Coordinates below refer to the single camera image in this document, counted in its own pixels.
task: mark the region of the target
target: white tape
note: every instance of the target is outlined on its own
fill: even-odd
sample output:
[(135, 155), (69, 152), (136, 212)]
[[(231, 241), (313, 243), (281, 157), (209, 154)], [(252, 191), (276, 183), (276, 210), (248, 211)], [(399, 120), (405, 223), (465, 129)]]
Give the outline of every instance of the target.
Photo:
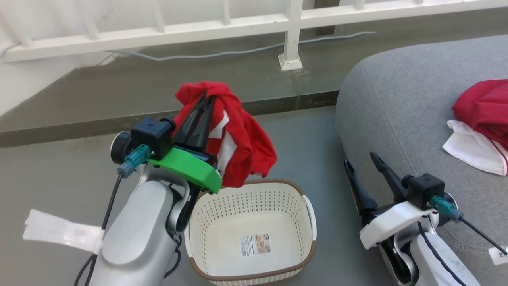
[[(508, 247), (502, 246), (502, 249), (505, 249), (508, 251)], [(504, 255), (499, 249), (496, 247), (492, 247), (489, 249), (490, 258), (492, 258), (492, 262), (494, 262), (494, 265), (499, 265), (503, 263), (508, 263), (508, 256)]]
[(23, 233), (25, 240), (63, 244), (98, 254), (104, 230), (99, 226), (72, 223), (63, 218), (31, 210)]

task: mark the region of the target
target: white wire on ledge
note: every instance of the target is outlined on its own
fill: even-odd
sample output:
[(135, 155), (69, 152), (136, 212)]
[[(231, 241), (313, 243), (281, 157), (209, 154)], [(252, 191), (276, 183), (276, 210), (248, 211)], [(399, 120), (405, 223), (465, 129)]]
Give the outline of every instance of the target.
[[(303, 40), (303, 41), (300, 41), (299, 43), (300, 44), (308, 44), (308, 43), (315, 43), (315, 42), (320, 42), (320, 41), (349, 39), (349, 38), (354, 38), (354, 37), (357, 37), (360, 35), (375, 34), (375, 33), (376, 32), (359, 32), (359, 33), (347, 35), (347, 36), (330, 36), (330, 37), (322, 37), (322, 38), (316, 38), (316, 39), (310, 39), (310, 40)], [(20, 43), (13, 44), (13, 45), (10, 45), (9, 47), (7, 47), (6, 49), (4, 49), (3, 51), (1, 51), (0, 58), (2, 58), (8, 50), (10, 50), (14, 47), (17, 47), (19, 45), (20, 45)], [(245, 50), (245, 51), (224, 51), (224, 52), (219, 52), (219, 53), (203, 54), (203, 55), (173, 55), (173, 56), (167, 56), (165, 58), (155, 58), (153, 56), (145, 55), (145, 54), (138, 53), (138, 52), (130, 52), (130, 51), (108, 50), (107, 52), (135, 55), (135, 56), (140, 56), (145, 59), (149, 59), (149, 60), (153, 60), (153, 61), (157, 61), (157, 62), (162, 62), (162, 61), (169, 61), (169, 60), (176, 60), (176, 59), (206, 59), (206, 58), (213, 58), (215, 56), (228, 55), (228, 54), (247, 54), (247, 53), (259, 52), (259, 51), (265, 51), (265, 50), (269, 50), (269, 49), (273, 49), (273, 48), (281, 47), (281, 46), (284, 46), (284, 43), (271, 45), (271, 46), (267, 46), (267, 47), (262, 47), (262, 48), (257, 48), (257, 49), (252, 49), (252, 50)]]

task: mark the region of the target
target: laundry basket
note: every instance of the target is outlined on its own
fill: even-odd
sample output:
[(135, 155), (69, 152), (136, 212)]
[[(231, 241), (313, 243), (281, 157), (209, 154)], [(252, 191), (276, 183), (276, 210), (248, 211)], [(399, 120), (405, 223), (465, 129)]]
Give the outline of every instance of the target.
[(294, 276), (312, 259), (316, 236), (314, 210), (302, 189), (275, 179), (203, 196), (184, 233), (194, 270), (228, 286)]

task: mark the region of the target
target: white metal railing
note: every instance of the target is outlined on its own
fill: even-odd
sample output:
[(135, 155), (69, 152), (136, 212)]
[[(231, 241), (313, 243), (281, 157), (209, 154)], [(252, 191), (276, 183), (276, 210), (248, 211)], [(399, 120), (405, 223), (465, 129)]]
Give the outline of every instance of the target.
[(355, 4), (350, 6), (302, 10), (302, 0), (288, 0), (285, 14), (231, 18), (229, 0), (223, 0), (223, 20), (165, 25), (159, 0), (150, 0), (156, 27), (99, 32), (84, 0), (75, 1), (88, 35), (33, 40), (8, 3), (0, 0), (0, 13), (22, 43), (5, 54), (5, 61), (285, 32), (284, 53), (279, 56), (279, 61), (281, 68), (288, 70), (302, 67), (298, 44), (300, 29), (303, 28), (508, 7), (508, 0), (397, 0), (378, 3), (355, 0)]

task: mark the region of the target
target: gray sofa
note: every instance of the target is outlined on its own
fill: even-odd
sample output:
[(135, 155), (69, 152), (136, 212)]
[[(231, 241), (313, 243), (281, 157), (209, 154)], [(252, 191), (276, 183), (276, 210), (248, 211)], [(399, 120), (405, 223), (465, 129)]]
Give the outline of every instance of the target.
[[(508, 177), (477, 170), (441, 148), (460, 94), (479, 81), (507, 78), (508, 36), (406, 47), (358, 63), (340, 90), (336, 122), (348, 159), (378, 204), (393, 196), (370, 151), (401, 177), (431, 173), (444, 180), (465, 217), (508, 245)], [(466, 225), (448, 223), (438, 233), (482, 286), (508, 285), (508, 266), (494, 266), (492, 246)]]

